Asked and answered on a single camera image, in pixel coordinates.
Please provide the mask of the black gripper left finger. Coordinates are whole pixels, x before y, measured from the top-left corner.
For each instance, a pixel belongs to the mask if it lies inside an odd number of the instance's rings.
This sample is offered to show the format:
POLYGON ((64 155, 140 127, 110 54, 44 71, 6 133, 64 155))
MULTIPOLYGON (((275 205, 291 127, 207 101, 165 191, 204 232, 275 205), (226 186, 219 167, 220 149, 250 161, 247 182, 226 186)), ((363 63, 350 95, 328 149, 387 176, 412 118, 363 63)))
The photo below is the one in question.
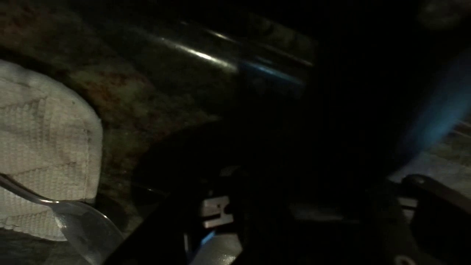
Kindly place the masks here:
POLYGON ((216 230, 234 223, 228 197, 203 194, 169 197, 104 261, 104 265, 190 265, 216 230))

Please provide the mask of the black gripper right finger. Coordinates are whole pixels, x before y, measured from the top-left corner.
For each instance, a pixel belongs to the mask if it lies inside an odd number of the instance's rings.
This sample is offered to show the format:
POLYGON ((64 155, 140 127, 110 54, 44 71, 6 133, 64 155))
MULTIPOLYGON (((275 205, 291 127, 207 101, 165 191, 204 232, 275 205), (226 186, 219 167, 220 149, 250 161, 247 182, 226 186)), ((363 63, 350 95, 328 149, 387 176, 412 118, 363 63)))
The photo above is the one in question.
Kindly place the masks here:
POLYGON ((471 265, 471 201, 425 177, 372 189, 379 265, 471 265))

